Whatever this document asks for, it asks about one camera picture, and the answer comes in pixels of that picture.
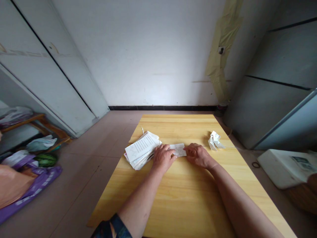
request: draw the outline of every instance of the orange bag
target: orange bag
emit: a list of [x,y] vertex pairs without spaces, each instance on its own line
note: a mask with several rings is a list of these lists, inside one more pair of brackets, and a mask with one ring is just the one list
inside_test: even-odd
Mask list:
[[0,164],[0,209],[19,200],[33,181],[34,178]]

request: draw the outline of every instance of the plastic bag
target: plastic bag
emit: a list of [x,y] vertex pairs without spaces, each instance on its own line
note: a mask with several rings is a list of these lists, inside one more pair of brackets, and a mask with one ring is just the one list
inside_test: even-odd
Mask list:
[[35,155],[29,154],[27,150],[19,150],[18,152],[14,153],[13,155],[6,158],[4,161],[2,161],[2,164],[9,165],[15,170],[20,169],[25,164],[30,164],[30,167],[37,168],[36,164],[34,164],[33,158]]
[[0,209],[19,200],[32,185],[34,178],[21,174],[7,165],[0,165]]
[[8,107],[0,109],[0,128],[6,128],[32,117],[33,111],[26,107]]
[[26,145],[26,149],[29,152],[39,151],[39,150],[46,150],[53,146],[57,141],[57,138],[52,139],[52,135],[48,135],[46,137],[40,139],[34,139],[29,144]]
[[0,224],[31,202],[43,189],[48,187],[61,174],[62,168],[59,166],[37,168],[32,169],[32,172],[38,175],[38,177],[33,180],[32,185],[26,193],[18,201],[0,209]]

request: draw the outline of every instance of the hand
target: hand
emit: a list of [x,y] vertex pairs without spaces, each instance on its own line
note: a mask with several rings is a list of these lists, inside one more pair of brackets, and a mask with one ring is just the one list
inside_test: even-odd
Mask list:
[[177,158],[176,155],[171,157],[173,153],[175,153],[175,150],[171,150],[169,145],[161,144],[160,146],[156,147],[154,150],[152,170],[160,171],[162,174],[165,174]]
[[189,146],[185,147],[184,150],[187,154],[187,160],[200,167],[212,169],[218,164],[202,145],[191,143]]

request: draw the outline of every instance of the light wood tabletop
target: light wood tabletop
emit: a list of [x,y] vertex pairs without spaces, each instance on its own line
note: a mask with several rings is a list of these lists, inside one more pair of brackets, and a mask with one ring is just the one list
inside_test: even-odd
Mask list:
[[[296,237],[249,166],[234,147],[213,115],[143,115],[129,144],[144,132],[159,136],[163,144],[198,143],[207,149],[262,209],[281,233]],[[212,131],[226,147],[212,151],[208,139]],[[108,220],[146,176],[152,161],[135,171],[122,156],[87,226]],[[164,175],[144,232],[146,237],[235,237],[217,186],[210,173],[177,158]]]

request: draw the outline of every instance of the gray refrigerator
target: gray refrigerator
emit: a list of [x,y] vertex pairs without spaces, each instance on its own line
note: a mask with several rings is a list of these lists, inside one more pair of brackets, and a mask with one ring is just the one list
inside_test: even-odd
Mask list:
[[224,115],[247,149],[317,144],[317,4],[301,4],[281,4]]

